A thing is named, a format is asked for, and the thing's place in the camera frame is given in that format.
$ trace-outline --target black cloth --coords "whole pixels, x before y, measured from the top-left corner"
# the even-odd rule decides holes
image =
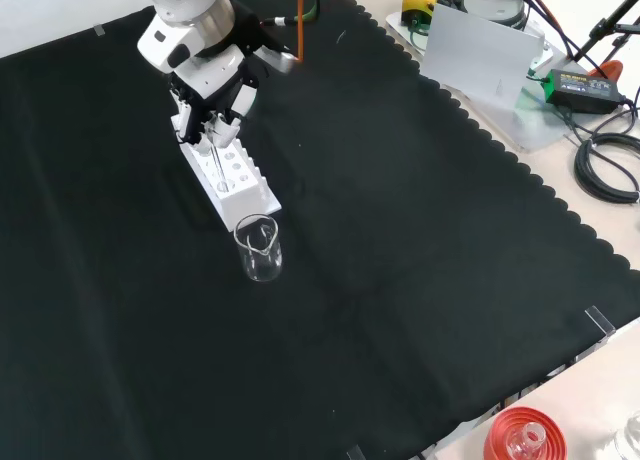
[[[640,315],[628,262],[351,0],[256,69],[285,265],[251,283],[137,52],[152,15],[0,62],[2,458],[404,460],[597,341],[585,308]]]

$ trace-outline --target orange device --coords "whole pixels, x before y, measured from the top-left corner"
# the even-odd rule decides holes
[[[402,24],[409,28],[430,25],[438,0],[402,0]]]

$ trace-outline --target clear glass beaker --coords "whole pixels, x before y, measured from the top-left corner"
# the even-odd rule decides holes
[[[539,423],[527,423],[507,438],[507,453],[512,460],[538,460],[544,452],[547,432]]]
[[[233,232],[242,267],[256,282],[270,282],[282,271],[282,249],[278,224],[268,215],[249,215]]]
[[[640,412],[636,412],[614,437],[616,452],[623,460],[640,459]]]

